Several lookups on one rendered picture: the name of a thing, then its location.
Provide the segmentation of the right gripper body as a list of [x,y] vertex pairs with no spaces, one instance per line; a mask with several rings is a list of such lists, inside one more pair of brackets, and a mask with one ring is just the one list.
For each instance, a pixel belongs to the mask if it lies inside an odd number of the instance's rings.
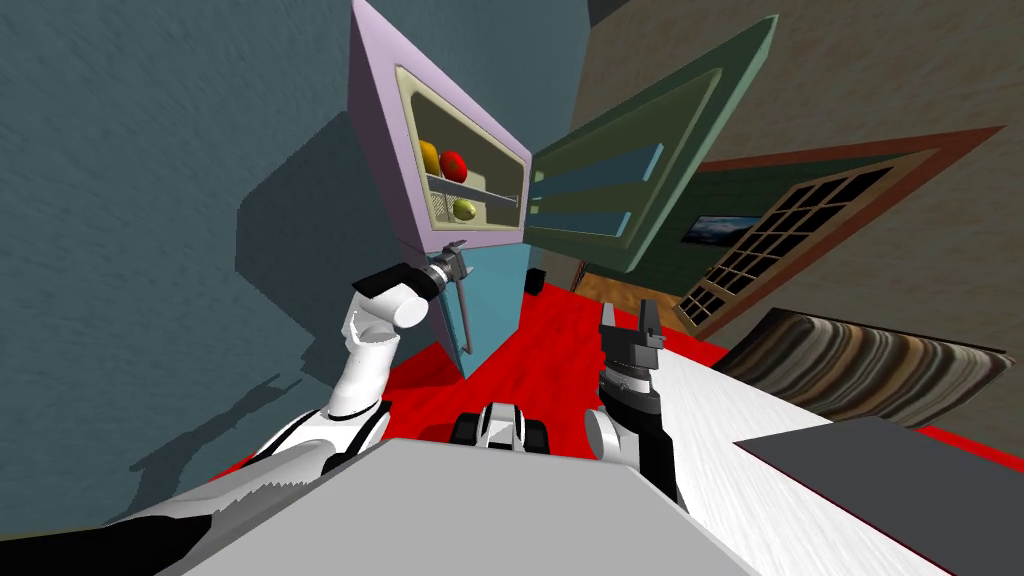
[[627,376],[641,376],[659,368],[659,351],[665,342],[659,325],[635,330],[601,325],[599,334],[607,368]]

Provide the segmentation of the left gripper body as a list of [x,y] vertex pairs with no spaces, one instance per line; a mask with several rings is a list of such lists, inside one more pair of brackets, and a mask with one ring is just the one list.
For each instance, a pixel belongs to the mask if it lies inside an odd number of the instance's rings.
[[434,257],[434,266],[443,274],[445,283],[461,282],[472,272],[462,254],[462,247],[466,243],[466,240],[451,242]]

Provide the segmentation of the blue fridge door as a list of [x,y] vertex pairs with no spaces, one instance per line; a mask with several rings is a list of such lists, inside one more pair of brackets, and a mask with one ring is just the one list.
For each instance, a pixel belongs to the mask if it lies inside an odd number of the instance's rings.
[[461,376],[468,379],[519,328],[530,247],[507,244],[465,250],[473,271],[463,281],[469,329],[457,287],[449,284],[430,303],[427,322]]

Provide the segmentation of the purple fridge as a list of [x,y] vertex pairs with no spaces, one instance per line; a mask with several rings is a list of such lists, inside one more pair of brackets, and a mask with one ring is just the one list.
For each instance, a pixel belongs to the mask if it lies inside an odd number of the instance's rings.
[[[404,259],[525,244],[530,153],[367,0],[352,0],[347,111]],[[460,154],[465,183],[428,175],[419,141]],[[472,221],[451,213],[456,198]]]

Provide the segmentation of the brown framed lattice window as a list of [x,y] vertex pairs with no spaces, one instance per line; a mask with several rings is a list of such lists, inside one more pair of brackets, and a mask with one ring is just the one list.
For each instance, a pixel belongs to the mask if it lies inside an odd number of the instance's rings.
[[699,340],[1000,131],[999,126],[816,148],[712,163],[714,173],[854,160],[856,166],[793,184],[674,307]]

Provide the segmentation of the green fridge door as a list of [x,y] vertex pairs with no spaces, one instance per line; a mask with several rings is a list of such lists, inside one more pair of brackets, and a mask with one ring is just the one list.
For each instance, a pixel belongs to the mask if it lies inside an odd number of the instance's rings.
[[764,65],[767,16],[534,156],[524,241],[635,269]]

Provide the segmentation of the brown striped flat block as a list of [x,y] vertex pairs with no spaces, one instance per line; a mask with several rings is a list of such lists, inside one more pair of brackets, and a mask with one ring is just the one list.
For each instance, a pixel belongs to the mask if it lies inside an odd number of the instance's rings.
[[713,368],[831,421],[920,429],[1014,364],[997,349],[771,308]]

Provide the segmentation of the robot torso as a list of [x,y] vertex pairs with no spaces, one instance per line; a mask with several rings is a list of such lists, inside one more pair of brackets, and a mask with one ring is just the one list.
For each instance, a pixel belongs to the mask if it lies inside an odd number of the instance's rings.
[[592,460],[510,406],[449,443],[382,440],[383,405],[295,419],[234,472],[151,508],[211,527],[162,576],[758,576],[677,501],[670,458],[603,410]]

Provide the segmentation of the dark picture on wall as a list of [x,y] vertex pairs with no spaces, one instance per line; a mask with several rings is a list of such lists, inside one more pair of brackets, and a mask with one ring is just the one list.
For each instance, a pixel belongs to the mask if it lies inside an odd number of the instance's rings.
[[759,221],[759,217],[700,215],[694,219],[680,242],[731,248]]

